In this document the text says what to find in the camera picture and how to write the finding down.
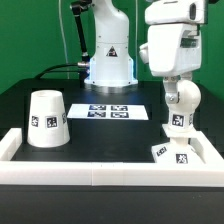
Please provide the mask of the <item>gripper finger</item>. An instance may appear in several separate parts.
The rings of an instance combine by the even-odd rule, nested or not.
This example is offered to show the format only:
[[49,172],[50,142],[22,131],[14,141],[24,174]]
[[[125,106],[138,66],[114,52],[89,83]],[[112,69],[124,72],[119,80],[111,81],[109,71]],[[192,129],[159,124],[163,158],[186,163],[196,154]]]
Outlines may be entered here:
[[179,102],[178,82],[179,78],[177,76],[163,78],[165,100],[167,104],[177,104]]

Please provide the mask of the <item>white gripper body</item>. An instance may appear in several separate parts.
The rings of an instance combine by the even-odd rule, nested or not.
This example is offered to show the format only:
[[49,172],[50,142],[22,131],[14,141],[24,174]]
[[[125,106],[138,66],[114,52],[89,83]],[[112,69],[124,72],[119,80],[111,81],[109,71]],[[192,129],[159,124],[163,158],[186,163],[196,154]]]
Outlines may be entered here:
[[201,46],[201,32],[196,25],[151,25],[148,30],[148,57],[152,75],[178,76],[199,69]]

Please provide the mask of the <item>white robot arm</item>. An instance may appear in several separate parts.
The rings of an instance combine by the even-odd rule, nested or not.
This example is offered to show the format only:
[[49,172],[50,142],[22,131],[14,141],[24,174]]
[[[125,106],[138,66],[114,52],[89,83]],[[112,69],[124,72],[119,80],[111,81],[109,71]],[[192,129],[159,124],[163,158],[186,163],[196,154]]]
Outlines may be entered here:
[[[180,76],[189,79],[201,66],[200,26],[207,22],[208,0],[148,0],[145,22],[147,42],[140,57],[151,74],[163,79],[166,101],[179,101]],[[135,85],[133,60],[129,56],[129,20],[115,9],[112,0],[93,0],[96,48],[90,59],[85,85],[104,92],[120,92]]]

